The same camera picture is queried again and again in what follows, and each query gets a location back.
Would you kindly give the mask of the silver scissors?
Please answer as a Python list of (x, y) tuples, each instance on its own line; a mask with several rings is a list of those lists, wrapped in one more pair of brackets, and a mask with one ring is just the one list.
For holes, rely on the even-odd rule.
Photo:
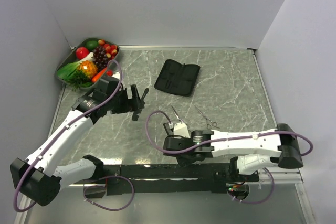
[(183, 120), (180, 118), (179, 114), (177, 113), (177, 111), (175, 110), (175, 108), (173, 106), (171, 106), (174, 115), (176, 116), (176, 118), (180, 121), (183, 122)]
[(212, 121), (210, 118), (208, 118), (199, 108), (197, 105), (194, 105), (198, 113), (205, 119), (206, 121), (206, 127), (207, 129), (219, 129), (217, 123), (215, 121)]

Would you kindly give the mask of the green bok choy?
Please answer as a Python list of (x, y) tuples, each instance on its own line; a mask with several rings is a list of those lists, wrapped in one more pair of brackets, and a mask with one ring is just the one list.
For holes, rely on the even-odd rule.
[(79, 65), (85, 61), (93, 62), (93, 52), (90, 52), (86, 57), (81, 60), (68, 63), (65, 66), (59, 68), (56, 71), (56, 77), (64, 81), (68, 81), (70, 77), (75, 73)]

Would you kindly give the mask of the orange pineapple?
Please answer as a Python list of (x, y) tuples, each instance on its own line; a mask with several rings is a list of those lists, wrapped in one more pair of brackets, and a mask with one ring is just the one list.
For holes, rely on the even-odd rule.
[(74, 89), (86, 88), (92, 85), (91, 79), (98, 73), (98, 69), (93, 62), (85, 61), (79, 65), (75, 73), (67, 83)]

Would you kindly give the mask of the green lime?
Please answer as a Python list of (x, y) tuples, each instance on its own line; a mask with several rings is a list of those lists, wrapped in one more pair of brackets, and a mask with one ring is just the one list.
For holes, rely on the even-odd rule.
[(89, 50), (89, 51), (93, 51), (95, 48), (97, 48), (99, 46), (98, 42), (95, 40), (90, 40), (87, 41), (85, 44), (85, 47)]

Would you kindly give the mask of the dark purple grapes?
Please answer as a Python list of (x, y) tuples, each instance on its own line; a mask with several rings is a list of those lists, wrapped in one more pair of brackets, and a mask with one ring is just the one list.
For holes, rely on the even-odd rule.
[(103, 46), (98, 46), (93, 50), (93, 63), (96, 65), (98, 71), (107, 67), (111, 59), (112, 55)]

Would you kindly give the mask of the silver scissors left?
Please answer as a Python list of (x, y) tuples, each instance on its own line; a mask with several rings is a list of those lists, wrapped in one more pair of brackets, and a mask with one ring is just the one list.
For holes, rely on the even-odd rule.
[(179, 114), (177, 113), (177, 111), (175, 110), (175, 108), (173, 106), (171, 106), (174, 115), (176, 116), (176, 118), (180, 121), (183, 122), (183, 120), (180, 118)]

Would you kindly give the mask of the black handled razor comb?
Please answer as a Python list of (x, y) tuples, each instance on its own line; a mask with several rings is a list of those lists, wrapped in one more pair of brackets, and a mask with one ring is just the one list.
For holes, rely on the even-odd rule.
[(142, 97), (140, 97), (140, 100), (138, 102), (138, 110), (134, 111), (132, 114), (132, 120), (133, 121), (137, 121), (140, 117), (140, 114), (142, 112), (142, 110), (145, 108), (145, 97), (149, 92), (149, 88), (146, 88), (142, 94)]

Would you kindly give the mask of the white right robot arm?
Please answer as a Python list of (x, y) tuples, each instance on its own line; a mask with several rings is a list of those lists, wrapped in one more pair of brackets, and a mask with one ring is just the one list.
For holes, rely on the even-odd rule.
[(173, 133), (165, 138), (163, 149), (164, 155), (175, 156), (181, 166), (207, 158), (233, 155), (229, 175), (235, 181), (241, 181), (266, 167), (303, 167), (297, 136), (284, 123), (261, 132), (195, 130), (189, 136)]

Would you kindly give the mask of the grey fruit tray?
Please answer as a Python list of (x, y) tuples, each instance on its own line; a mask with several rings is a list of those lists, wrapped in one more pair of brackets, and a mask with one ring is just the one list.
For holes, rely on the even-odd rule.
[(74, 89), (88, 90), (112, 66), (120, 47), (112, 42), (99, 38), (88, 38), (75, 47), (70, 55), (56, 69), (55, 77)]

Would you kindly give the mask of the black zipper tool case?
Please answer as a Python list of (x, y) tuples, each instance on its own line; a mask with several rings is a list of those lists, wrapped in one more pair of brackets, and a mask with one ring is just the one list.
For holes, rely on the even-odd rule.
[(196, 64), (181, 64), (168, 59), (165, 61), (154, 87), (168, 94), (190, 97), (200, 69), (201, 67)]

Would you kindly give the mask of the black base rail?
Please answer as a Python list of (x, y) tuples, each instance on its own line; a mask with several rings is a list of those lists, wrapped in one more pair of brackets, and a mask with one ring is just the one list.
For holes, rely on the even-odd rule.
[(121, 178), (107, 176), (123, 176), (129, 179), (136, 193), (177, 193), (210, 191), (226, 193), (226, 186), (236, 183), (258, 182), (259, 175), (238, 175), (230, 171), (230, 164), (192, 164), (180, 167), (177, 164), (151, 165), (104, 165), (101, 180), (85, 179), (79, 184), (107, 185), (107, 195), (130, 193), (129, 183)]

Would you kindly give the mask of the red apple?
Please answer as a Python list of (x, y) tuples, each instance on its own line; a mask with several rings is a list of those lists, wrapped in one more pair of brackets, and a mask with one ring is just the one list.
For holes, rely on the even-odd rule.
[(75, 51), (75, 55), (78, 60), (85, 59), (85, 57), (89, 54), (90, 51), (86, 47), (78, 47)]

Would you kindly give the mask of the silver scissors right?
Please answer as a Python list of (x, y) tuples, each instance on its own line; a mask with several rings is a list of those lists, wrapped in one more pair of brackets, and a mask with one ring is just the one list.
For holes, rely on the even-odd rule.
[(215, 121), (212, 121), (210, 118), (208, 118), (199, 108), (197, 105), (194, 105), (198, 113), (205, 119), (206, 121), (206, 127), (207, 129), (219, 129), (217, 123)]

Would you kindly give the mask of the red yellow cherries bunch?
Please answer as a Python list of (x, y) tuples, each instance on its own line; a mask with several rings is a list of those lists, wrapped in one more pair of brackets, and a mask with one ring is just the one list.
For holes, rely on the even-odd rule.
[(108, 43), (105, 40), (98, 40), (99, 48), (104, 50), (106, 53), (109, 53), (112, 57), (115, 57), (119, 52), (119, 48), (116, 44)]

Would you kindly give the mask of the orange carrot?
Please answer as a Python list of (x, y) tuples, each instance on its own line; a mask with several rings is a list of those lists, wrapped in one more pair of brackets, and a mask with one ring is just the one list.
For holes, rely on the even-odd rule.
[(92, 79), (92, 83), (96, 83), (101, 77), (102, 75), (106, 72), (107, 67), (105, 67), (104, 69), (102, 69), (100, 72), (98, 72)]

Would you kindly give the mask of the aluminium frame rail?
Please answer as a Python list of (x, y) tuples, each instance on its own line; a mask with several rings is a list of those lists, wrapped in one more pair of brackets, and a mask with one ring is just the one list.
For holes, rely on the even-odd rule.
[[(303, 179), (299, 171), (294, 172), (272, 172), (270, 171), (275, 184), (303, 184)], [(259, 172), (259, 182), (262, 184), (271, 184), (272, 179), (268, 172)]]

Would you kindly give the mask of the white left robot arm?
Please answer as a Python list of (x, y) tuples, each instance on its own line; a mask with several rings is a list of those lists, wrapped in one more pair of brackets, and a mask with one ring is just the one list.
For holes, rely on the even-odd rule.
[(53, 134), (26, 159), (16, 158), (10, 165), (15, 195), (22, 193), (33, 203), (46, 206), (65, 187), (88, 179), (98, 183), (104, 176), (104, 163), (86, 155), (78, 162), (61, 166), (59, 163), (84, 132), (93, 127), (108, 112), (131, 112), (137, 121), (144, 109), (144, 99), (149, 92), (139, 95), (135, 84), (128, 97), (121, 80), (107, 77), (79, 97), (67, 117)]

